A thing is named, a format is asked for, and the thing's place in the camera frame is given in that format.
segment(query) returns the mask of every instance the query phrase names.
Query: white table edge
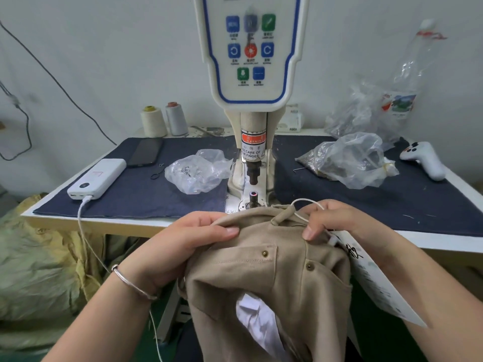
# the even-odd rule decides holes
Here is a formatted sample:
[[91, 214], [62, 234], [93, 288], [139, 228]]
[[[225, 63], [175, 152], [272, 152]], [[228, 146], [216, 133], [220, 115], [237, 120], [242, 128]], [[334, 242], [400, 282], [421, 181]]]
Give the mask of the white table edge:
[[[323, 129], [312, 128], [303, 129], [299, 133], [277, 133], [277, 134], [296, 134], [296, 135], [328, 135]], [[79, 171], [76, 175], [65, 181], [51, 193], [47, 194], [42, 200], [38, 201], [32, 207], [22, 213], [23, 217], [45, 218], [45, 219], [73, 219], [72, 217], [59, 217], [59, 216], [45, 216], [37, 215], [33, 213], [34, 210], [51, 200], [57, 193], [59, 193], [66, 186], [71, 184], [78, 178], [85, 170], [92, 167], [102, 157], [95, 160], [92, 164], [86, 166]], [[446, 179], [453, 184], [465, 197], [468, 198], [481, 212], [483, 212], [483, 195], [478, 193], [462, 178], [457, 176], [450, 169], [446, 168]], [[123, 225], [138, 225], [138, 226], [154, 226], [154, 227], [167, 227], [171, 225], [175, 218], [157, 218], [157, 219], [106, 219], [106, 218], [86, 218], [91, 222], [103, 222], [110, 224], [123, 224]], [[434, 234], [415, 231], [396, 231], [416, 246], [422, 249], [438, 249], [448, 251], [464, 251], [472, 253], [483, 253], [483, 237], [471, 237], [461, 235], [448, 235], [448, 234]]]

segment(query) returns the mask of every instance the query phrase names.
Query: silver bangle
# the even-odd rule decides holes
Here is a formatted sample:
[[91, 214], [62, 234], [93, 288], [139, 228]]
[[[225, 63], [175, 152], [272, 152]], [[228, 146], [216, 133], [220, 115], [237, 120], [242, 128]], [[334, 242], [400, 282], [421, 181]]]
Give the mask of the silver bangle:
[[130, 287], [133, 287], [139, 294], [141, 294], [142, 296], [146, 297], [149, 301], [156, 301], [157, 300], [157, 297], [156, 296], [151, 296], [150, 294], [148, 294], [147, 292], [144, 292], [143, 290], [141, 290], [138, 286], [136, 286], [134, 283], [130, 282], [126, 277], [124, 277], [121, 272], [119, 272], [119, 270], [117, 269], [119, 265], [118, 264], [114, 264], [111, 268], [112, 272], [116, 273], [116, 275], [128, 286]]

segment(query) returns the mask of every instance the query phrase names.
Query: key ring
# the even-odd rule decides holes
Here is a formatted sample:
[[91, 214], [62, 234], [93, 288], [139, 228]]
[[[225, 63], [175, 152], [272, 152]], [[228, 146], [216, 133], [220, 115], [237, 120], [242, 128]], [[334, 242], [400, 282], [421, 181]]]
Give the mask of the key ring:
[[151, 180], [156, 180], [158, 179], [161, 174], [163, 173], [164, 169], [166, 169], [166, 167], [163, 168], [163, 170], [161, 170], [159, 173], [154, 173], [153, 175], [151, 175]]

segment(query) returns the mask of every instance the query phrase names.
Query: smartphone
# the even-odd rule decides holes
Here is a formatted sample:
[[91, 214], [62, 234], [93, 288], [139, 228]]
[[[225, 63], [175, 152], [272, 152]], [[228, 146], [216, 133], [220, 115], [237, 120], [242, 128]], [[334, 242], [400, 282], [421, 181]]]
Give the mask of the smartphone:
[[149, 166], [156, 163], [163, 147], [163, 139], [142, 139], [128, 160], [128, 167]]

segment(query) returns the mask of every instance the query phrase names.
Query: forearm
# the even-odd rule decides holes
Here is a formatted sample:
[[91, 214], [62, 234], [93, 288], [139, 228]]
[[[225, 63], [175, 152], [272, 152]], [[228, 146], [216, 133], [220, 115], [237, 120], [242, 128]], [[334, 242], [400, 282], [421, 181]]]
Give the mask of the forearm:
[[129, 361], [150, 305], [111, 274], [43, 361]]
[[476, 361], [483, 353], [483, 304], [424, 251], [395, 235], [384, 273], [428, 328], [406, 323], [429, 361]]

